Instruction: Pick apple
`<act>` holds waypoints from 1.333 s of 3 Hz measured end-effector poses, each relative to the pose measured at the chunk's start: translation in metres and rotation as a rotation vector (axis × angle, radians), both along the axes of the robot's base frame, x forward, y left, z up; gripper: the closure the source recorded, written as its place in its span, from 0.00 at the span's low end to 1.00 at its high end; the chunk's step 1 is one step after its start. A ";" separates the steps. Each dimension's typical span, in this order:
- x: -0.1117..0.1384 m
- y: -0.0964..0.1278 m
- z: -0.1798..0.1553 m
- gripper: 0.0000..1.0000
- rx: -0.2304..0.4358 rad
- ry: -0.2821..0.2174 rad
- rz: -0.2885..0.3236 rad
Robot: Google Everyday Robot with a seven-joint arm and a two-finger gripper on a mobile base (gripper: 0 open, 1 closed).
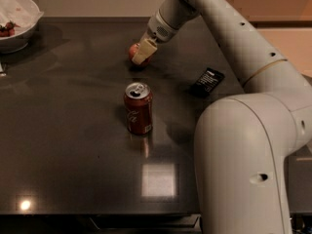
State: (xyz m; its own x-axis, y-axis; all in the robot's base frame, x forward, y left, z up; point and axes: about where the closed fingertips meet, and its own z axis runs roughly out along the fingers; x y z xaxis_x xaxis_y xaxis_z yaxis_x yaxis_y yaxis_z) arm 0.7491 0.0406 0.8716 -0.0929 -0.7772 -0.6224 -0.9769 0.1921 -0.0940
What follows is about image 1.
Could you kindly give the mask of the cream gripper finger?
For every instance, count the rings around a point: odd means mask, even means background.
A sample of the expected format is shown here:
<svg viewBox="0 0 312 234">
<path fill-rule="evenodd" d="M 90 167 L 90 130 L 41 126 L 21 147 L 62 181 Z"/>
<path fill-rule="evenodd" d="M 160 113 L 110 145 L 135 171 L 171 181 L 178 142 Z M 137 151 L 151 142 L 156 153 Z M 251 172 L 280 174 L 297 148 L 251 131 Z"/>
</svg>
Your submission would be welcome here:
<svg viewBox="0 0 312 234">
<path fill-rule="evenodd" d="M 141 64 L 146 59 L 151 58 L 157 49 L 157 43 L 154 39 L 145 38 L 139 42 L 139 47 L 133 61 L 137 64 Z"/>
</svg>

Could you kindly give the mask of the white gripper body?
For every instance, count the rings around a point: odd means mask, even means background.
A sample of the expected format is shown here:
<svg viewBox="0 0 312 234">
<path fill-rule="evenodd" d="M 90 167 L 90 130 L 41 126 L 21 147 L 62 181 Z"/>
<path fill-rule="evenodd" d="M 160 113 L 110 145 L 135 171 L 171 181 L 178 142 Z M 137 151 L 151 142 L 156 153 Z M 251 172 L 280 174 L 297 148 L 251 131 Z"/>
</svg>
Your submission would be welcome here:
<svg viewBox="0 0 312 234">
<path fill-rule="evenodd" d="M 176 34 L 177 31 L 170 27 L 159 13 L 156 13 L 149 19 L 141 39 L 153 39 L 157 43 L 167 43 Z"/>
</svg>

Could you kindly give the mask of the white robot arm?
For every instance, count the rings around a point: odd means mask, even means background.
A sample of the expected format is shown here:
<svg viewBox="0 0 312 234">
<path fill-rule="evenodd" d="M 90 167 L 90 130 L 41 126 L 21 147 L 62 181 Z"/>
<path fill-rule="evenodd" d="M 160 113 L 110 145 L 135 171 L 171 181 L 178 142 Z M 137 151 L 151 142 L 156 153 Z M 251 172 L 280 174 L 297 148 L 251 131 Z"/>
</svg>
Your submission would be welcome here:
<svg viewBox="0 0 312 234">
<path fill-rule="evenodd" d="M 293 234 L 285 159 L 312 138 L 312 87 L 226 0 L 165 0 L 134 63 L 202 17 L 243 88 L 201 114 L 194 136 L 203 234 Z"/>
</svg>

